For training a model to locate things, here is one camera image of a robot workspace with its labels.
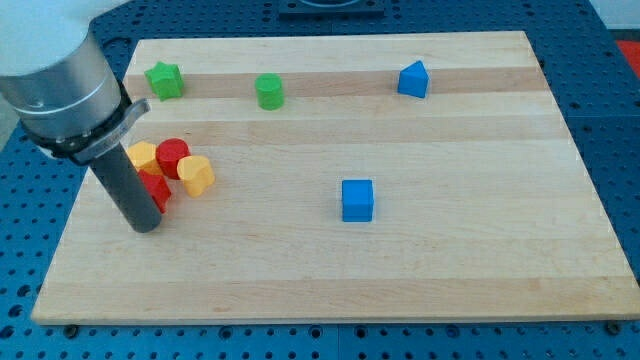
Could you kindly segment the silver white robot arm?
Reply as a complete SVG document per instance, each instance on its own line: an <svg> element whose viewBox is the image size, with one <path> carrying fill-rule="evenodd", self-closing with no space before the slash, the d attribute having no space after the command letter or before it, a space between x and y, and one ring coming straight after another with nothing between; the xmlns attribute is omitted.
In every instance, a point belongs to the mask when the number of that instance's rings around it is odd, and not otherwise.
<svg viewBox="0 0 640 360"><path fill-rule="evenodd" d="M1 0L1 94L24 127L47 139L88 135L121 102L90 31L125 0Z"/></svg>

